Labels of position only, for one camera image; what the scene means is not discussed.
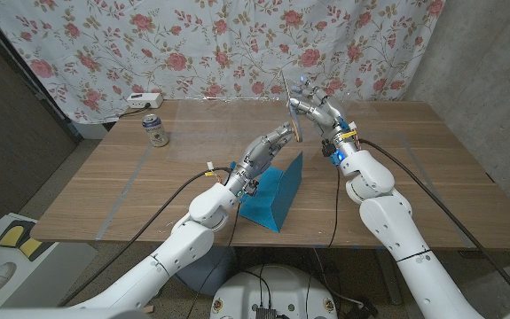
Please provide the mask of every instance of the pink flower pattern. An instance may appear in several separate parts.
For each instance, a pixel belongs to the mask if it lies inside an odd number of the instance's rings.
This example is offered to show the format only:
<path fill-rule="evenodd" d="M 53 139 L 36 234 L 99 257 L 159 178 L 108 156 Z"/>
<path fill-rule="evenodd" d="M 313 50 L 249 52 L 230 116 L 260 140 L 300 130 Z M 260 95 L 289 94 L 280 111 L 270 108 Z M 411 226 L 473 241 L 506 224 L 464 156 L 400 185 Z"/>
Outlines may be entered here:
<path fill-rule="evenodd" d="M 112 121 L 131 92 L 284 98 L 280 71 L 338 97 L 399 99 L 444 7 L 444 0 L 254 0 L 248 8 L 221 0 L 6 2 L 12 10 L 2 3 L 0 28 L 81 123 Z"/>
<path fill-rule="evenodd" d="M 34 59 L 30 61 L 30 68 L 34 71 L 35 75 L 47 79 L 53 76 L 51 66 L 44 60 Z"/>

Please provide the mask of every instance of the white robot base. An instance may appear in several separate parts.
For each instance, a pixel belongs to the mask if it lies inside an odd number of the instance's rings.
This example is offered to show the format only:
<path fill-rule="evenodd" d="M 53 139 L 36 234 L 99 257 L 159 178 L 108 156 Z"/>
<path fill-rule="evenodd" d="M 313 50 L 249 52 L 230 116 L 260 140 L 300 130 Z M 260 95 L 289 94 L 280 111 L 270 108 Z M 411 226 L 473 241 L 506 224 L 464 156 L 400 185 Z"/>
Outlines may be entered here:
<path fill-rule="evenodd" d="M 240 272 L 216 292 L 209 318 L 266 318 L 263 315 L 273 310 L 276 311 L 275 315 L 285 315 L 290 319 L 337 318 L 332 295 L 309 274 L 297 268 L 276 264 L 254 266 L 247 271 L 261 276 L 267 282 L 271 291 L 271 307 L 264 282 L 260 282 L 257 276 Z"/>

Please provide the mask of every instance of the wire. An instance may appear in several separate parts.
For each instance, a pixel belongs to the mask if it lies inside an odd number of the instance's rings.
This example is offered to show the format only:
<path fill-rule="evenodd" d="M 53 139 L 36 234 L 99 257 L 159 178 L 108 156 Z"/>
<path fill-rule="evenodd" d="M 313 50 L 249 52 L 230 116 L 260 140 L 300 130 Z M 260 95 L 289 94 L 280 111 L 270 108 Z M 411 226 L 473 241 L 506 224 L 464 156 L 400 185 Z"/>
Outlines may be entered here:
<path fill-rule="evenodd" d="M 231 242 L 233 241 L 233 237 L 235 236 L 235 229 L 237 228 L 237 220 L 239 219 L 240 204 L 241 203 L 239 202 L 239 205 L 237 206 L 237 215 L 235 216 L 235 223 L 233 223 L 233 232 L 231 233 L 231 238 L 229 239 L 229 244 L 227 244 L 227 248 L 229 248 L 229 246 L 231 246 Z M 201 289 L 203 289 L 203 286 L 208 281 L 211 274 L 217 269 L 217 266 L 219 266 L 219 264 L 221 263 L 221 261 L 227 255 L 228 252 L 229 252 L 229 249 L 225 250 L 225 253 L 221 255 L 221 258 L 219 258 L 219 261 L 217 262 L 217 264 L 211 269 L 211 271 L 209 271 L 208 275 L 203 280 L 203 283 L 201 283 L 200 288 L 198 289 L 197 293 L 195 294 L 195 297 L 193 298 L 192 307 L 190 307 L 190 312 L 187 313 L 186 319 L 189 319 L 190 315 L 192 315 L 193 308 L 195 307 L 195 303 L 198 301 L 198 297 L 200 296 Z"/>
<path fill-rule="evenodd" d="M 258 276 L 258 285 L 259 287 L 261 288 L 261 307 L 264 307 L 263 305 L 263 283 L 262 283 L 262 280 L 263 280 L 263 269 L 264 269 L 264 263 L 263 263 L 263 266 L 261 267 L 261 273 L 259 274 Z"/>
<path fill-rule="evenodd" d="M 432 200 L 434 200 L 437 203 L 437 205 L 440 206 L 440 208 L 442 208 L 442 210 L 448 215 L 448 217 L 450 217 L 451 221 L 454 222 L 464 234 L 466 234 L 469 240 L 471 240 L 472 243 L 474 243 L 474 245 L 477 247 L 477 249 L 479 249 L 479 251 L 482 252 L 483 255 L 485 255 L 485 258 L 487 258 L 489 263 L 497 270 L 497 272 L 503 277 L 503 279 L 505 279 L 506 283 L 510 286 L 510 276 L 505 272 L 505 270 L 497 264 L 497 262 L 491 257 L 487 249 L 483 247 L 483 245 L 477 240 L 477 238 L 475 238 L 475 236 L 459 221 L 459 219 L 454 214 L 451 213 L 448 207 L 428 187 L 426 187 L 426 185 L 424 185 L 424 183 L 410 169 L 408 169 L 408 167 L 406 167 L 398 159 L 396 159 L 389 152 L 385 151 L 377 144 L 367 141 L 365 139 L 361 139 L 360 142 L 363 144 L 371 145 L 375 150 L 383 153 L 386 157 L 394 161 L 400 168 L 402 168 L 403 171 L 406 172 L 406 174 L 408 174 L 408 176 L 410 176 L 414 180 L 414 182 L 416 182 L 416 184 L 418 184 L 421 187 L 421 189 L 425 191 L 429 195 L 429 197 L 431 197 Z"/>
<path fill-rule="evenodd" d="M 269 292 L 269 309 L 272 308 L 272 303 L 271 303 L 271 288 L 269 288 L 269 285 L 266 283 L 266 280 L 264 280 L 264 278 L 262 278 L 261 276 L 258 276 L 257 274 L 255 273 L 252 273 L 248 270 L 241 270 L 240 272 L 244 272 L 244 273 L 247 273 L 247 274 L 250 274 L 250 275 L 253 275 L 255 277 L 258 277 L 259 278 L 259 283 L 261 281 L 263 281 L 263 283 L 266 285 L 266 291 Z M 261 294 L 261 307 L 264 307 L 263 305 L 263 295 Z"/>
<path fill-rule="evenodd" d="M 144 112 L 144 111 L 148 110 L 149 108 L 150 108 L 150 103 L 146 103 L 146 104 L 145 104 L 145 107 L 143 107 L 143 108 L 141 108 L 141 109 L 138 109 L 138 110 L 133 111 L 133 112 L 129 112 L 129 113 L 125 113 L 125 114 L 121 114 L 121 115 L 119 115 L 119 119 L 120 119 L 121 117 L 129 116 L 129 115 L 132 115 L 132 114 L 142 113 L 142 112 Z"/>
<path fill-rule="evenodd" d="M 306 291 L 306 319 L 308 319 L 308 295 L 310 295 L 311 276 L 308 278 L 308 290 Z"/>
<path fill-rule="evenodd" d="M 365 305 L 363 304 L 363 302 L 359 301 L 359 300 L 353 300 L 351 298 L 347 298 L 345 296 L 342 296 L 340 295 L 339 293 L 335 292 L 332 287 L 329 286 L 329 284 L 327 283 L 327 279 L 326 279 L 326 273 L 324 272 L 324 266 L 322 265 L 322 260 L 319 259 L 319 255 L 318 255 L 318 251 L 316 250 L 316 248 L 312 248 L 314 250 L 314 253 L 316 254 L 316 258 L 318 258 L 318 264 L 319 264 L 319 269 L 321 270 L 321 273 L 322 273 L 322 277 L 324 278 L 324 284 L 326 285 L 326 288 L 329 292 L 331 292 L 332 294 L 336 295 L 337 297 L 343 299 L 343 300 L 346 300 L 346 301 L 349 301 L 349 302 L 353 302 L 355 304 L 358 304 L 359 307 L 364 307 Z"/>
<path fill-rule="evenodd" d="M 228 172 L 228 173 L 231 172 L 231 170 L 228 167 L 215 167 L 214 170 L 224 170 L 225 172 Z M 95 278 L 97 278 L 103 271 L 105 271 L 105 269 L 107 269 L 109 266 L 111 266 L 111 264 L 114 261 L 116 261 L 117 258 L 119 258 L 119 256 L 121 256 L 122 253 L 124 253 L 132 245 L 132 243 L 134 243 L 140 237 L 140 235 L 142 235 L 142 233 L 145 232 L 145 230 L 148 228 L 148 226 L 150 226 L 154 222 L 154 220 L 160 215 L 160 213 L 169 205 L 169 203 L 171 203 L 172 200 L 174 200 L 174 198 L 176 198 L 177 194 L 179 194 L 191 182 L 204 176 L 205 173 L 209 172 L 209 171 L 210 170 L 207 170 L 207 171 L 197 174 L 196 176 L 190 178 L 182 186 L 180 186 L 180 188 L 178 188 L 176 190 L 176 192 L 174 192 L 174 194 L 164 203 L 164 205 L 162 205 L 162 207 L 156 212 L 156 214 L 154 214 L 150 218 L 150 220 L 148 220 L 148 222 L 138 231 L 138 233 L 117 254 L 115 254 L 113 257 L 111 257 L 111 259 L 109 259 L 103 266 L 101 266 L 101 268 L 99 270 L 97 270 L 91 277 L 89 277 L 87 280 L 85 280 L 85 282 L 81 286 L 79 286 L 79 288 L 77 288 L 74 292 L 72 292 L 69 296 L 67 296 L 64 300 L 62 300 L 59 303 L 58 307 L 64 307 L 69 301 L 71 301 L 75 296 L 77 296 L 77 294 L 79 294 L 79 292 L 81 292 L 83 289 L 85 289 L 93 280 L 95 280 Z"/>
<path fill-rule="evenodd" d="M 327 248 L 330 248 L 332 246 L 332 243 L 333 243 L 333 239 L 335 238 L 335 231 L 337 230 L 337 206 L 339 204 L 339 199 L 340 199 L 340 170 L 337 169 L 336 167 L 336 170 L 337 170 L 337 191 L 335 191 L 335 226 L 333 227 L 333 234 L 332 234 L 332 240 L 329 241 L 329 245 L 327 246 Z"/>

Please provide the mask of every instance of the black cable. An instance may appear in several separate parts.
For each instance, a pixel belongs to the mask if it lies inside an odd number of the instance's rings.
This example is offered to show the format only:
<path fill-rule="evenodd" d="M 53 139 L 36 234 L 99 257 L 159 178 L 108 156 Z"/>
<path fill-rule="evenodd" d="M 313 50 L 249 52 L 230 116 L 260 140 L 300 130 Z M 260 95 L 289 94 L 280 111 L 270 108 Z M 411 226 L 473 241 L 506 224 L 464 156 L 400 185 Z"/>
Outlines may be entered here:
<path fill-rule="evenodd" d="M 263 281 L 264 285 L 266 285 L 266 291 L 269 292 L 269 309 L 272 309 L 272 302 L 271 302 L 271 288 L 269 288 L 269 285 L 266 283 L 266 280 L 264 280 L 264 278 L 262 278 L 261 276 L 258 276 L 257 274 L 255 273 L 252 273 L 248 270 L 241 270 L 240 272 L 244 272 L 244 273 L 247 273 L 247 274 L 250 274 L 250 275 L 253 275 L 255 277 L 258 277 L 259 278 L 259 282 L 260 281 Z M 263 296 L 261 294 L 261 307 L 264 307 L 263 305 Z"/>
<path fill-rule="evenodd" d="M 308 295 L 310 295 L 311 276 L 308 279 L 308 290 L 306 291 L 306 319 L 308 319 Z"/>
<path fill-rule="evenodd" d="M 258 285 L 259 287 L 261 288 L 261 307 L 264 307 L 263 305 L 263 283 L 262 283 L 262 280 L 263 280 L 263 269 L 264 269 L 264 262 L 263 262 L 263 266 L 261 267 L 261 273 L 259 274 L 258 276 Z"/>
<path fill-rule="evenodd" d="M 327 248 L 330 248 L 333 243 L 333 239 L 335 238 L 335 231 L 337 230 L 337 206 L 340 202 L 340 170 L 337 170 L 337 191 L 335 191 L 335 226 L 333 226 L 333 234 L 332 234 L 332 240 L 329 241 L 329 245 Z"/>
<path fill-rule="evenodd" d="M 237 220 L 239 219 L 239 209 L 240 209 L 240 203 L 237 206 L 237 215 L 235 216 L 235 223 L 233 224 L 233 232 L 231 233 L 231 238 L 229 239 L 229 244 L 227 244 L 227 248 L 229 248 L 229 246 L 231 246 L 231 242 L 233 241 L 233 236 L 235 236 L 235 229 L 237 228 Z M 219 266 L 219 264 L 221 263 L 221 261 L 227 255 L 228 252 L 229 252 L 229 249 L 225 250 L 225 253 L 223 255 L 221 255 L 221 258 L 219 258 L 219 261 L 217 262 L 217 264 L 213 267 L 213 269 L 211 269 L 211 271 L 209 271 L 208 275 L 203 280 L 203 283 L 201 283 L 201 286 L 198 289 L 198 292 L 195 294 L 195 298 L 193 298 L 192 307 L 190 307 L 190 312 L 187 314 L 186 319 L 189 319 L 190 315 L 192 315 L 193 307 L 195 307 L 195 303 L 198 301 L 198 297 L 200 296 L 201 289 L 203 289 L 203 286 L 208 281 L 209 276 L 211 276 L 211 274 L 217 269 L 217 266 Z"/>
<path fill-rule="evenodd" d="M 497 270 L 497 272 L 503 277 L 503 279 L 505 279 L 506 283 L 510 286 L 510 276 L 491 257 L 491 255 L 489 254 L 487 249 L 485 249 L 485 247 L 483 247 L 483 245 L 477 240 L 477 238 L 475 238 L 475 236 L 469 230 L 467 230 L 467 228 L 459 221 L 459 219 L 454 214 L 451 213 L 451 211 L 448 209 L 448 207 L 446 207 L 446 205 L 428 187 L 426 187 L 426 185 L 424 185 L 424 183 L 410 169 L 408 169 L 408 167 L 406 167 L 398 159 L 396 159 L 394 156 L 392 156 L 389 152 L 383 150 L 377 144 L 367 141 L 367 140 L 364 140 L 364 139 L 359 139 L 359 142 L 363 143 L 363 144 L 371 145 L 375 150 L 383 153 L 386 157 L 388 157 L 390 160 L 394 161 L 400 168 L 402 168 L 403 171 L 406 172 L 406 174 L 408 174 L 408 176 L 410 176 L 414 180 L 414 182 L 416 182 L 416 184 L 418 184 L 421 187 L 421 189 L 423 191 L 425 191 L 429 195 L 429 197 L 431 197 L 432 200 L 434 200 L 434 202 L 437 203 L 437 205 L 440 206 L 440 208 L 442 208 L 442 210 L 448 215 L 448 217 L 450 217 L 451 221 L 454 222 L 456 224 L 456 226 L 458 226 L 458 228 L 464 234 L 466 234 L 466 236 L 469 238 L 469 240 L 471 240 L 471 242 L 474 243 L 474 245 L 477 247 L 477 249 L 479 249 L 479 251 L 482 252 L 483 255 L 485 255 L 485 258 L 487 258 L 489 263 Z"/>
<path fill-rule="evenodd" d="M 138 110 L 133 111 L 133 112 L 129 112 L 129 113 L 125 113 L 125 114 L 121 114 L 121 115 L 119 115 L 119 119 L 120 119 L 121 117 L 125 117 L 125 116 L 128 116 L 128 115 L 132 115 L 132 114 L 136 114 L 136 113 L 142 113 L 142 112 L 144 112 L 144 111 L 148 110 L 149 108 L 150 108 L 150 103 L 146 103 L 146 104 L 145 104 L 145 107 L 143 107 L 143 108 L 141 108 L 141 109 L 138 109 Z"/>
<path fill-rule="evenodd" d="M 215 167 L 213 170 L 223 170 L 227 173 L 230 173 L 231 170 L 228 167 Z M 212 170 L 206 170 L 203 171 L 196 176 L 190 178 L 187 182 L 185 182 L 180 188 L 177 189 L 177 191 L 162 205 L 162 207 L 154 214 L 150 220 L 138 231 L 138 233 L 117 253 L 115 254 L 111 259 L 109 259 L 99 270 L 97 270 L 89 279 L 85 280 L 85 282 L 79 286 L 74 292 L 72 292 L 69 296 L 67 296 L 63 301 L 61 301 L 58 305 L 58 307 L 64 307 L 69 301 L 71 301 L 79 292 L 81 292 L 83 289 L 85 289 L 95 278 L 97 278 L 107 267 L 109 267 L 114 261 L 116 261 L 119 256 L 124 253 L 131 245 L 134 243 L 142 233 L 145 232 L 145 230 L 150 226 L 154 220 L 160 215 L 160 213 L 169 205 L 169 203 L 174 200 L 174 198 L 179 194 L 187 185 L 189 185 L 191 182 L 195 181 L 196 179 L 204 176 L 206 173 L 211 172 Z"/>

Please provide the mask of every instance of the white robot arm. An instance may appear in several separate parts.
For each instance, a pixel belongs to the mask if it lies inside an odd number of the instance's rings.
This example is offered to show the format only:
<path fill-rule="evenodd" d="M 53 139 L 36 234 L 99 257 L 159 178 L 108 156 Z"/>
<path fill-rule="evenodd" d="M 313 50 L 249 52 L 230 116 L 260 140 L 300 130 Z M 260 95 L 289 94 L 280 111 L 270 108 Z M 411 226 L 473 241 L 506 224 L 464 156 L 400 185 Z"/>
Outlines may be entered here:
<path fill-rule="evenodd" d="M 235 206 L 243 193 L 255 192 L 258 183 L 254 178 L 271 165 L 292 135 L 290 123 L 286 122 L 266 136 L 256 138 L 226 185 L 216 183 L 196 197 L 189 212 L 175 224 L 160 247 L 105 291 L 73 308 L 144 307 L 179 269 L 211 249 L 214 232 L 228 221 L 225 208 Z"/>
<path fill-rule="evenodd" d="M 422 314 L 427 319 L 482 318 L 422 238 L 410 203 L 395 189 L 393 175 L 357 147 L 356 125 L 345 122 L 339 102 L 303 77 L 293 91 L 311 102 L 290 98 L 289 107 L 314 122 L 324 155 L 349 178 L 345 188 L 360 205 L 361 220 L 392 254 Z"/>

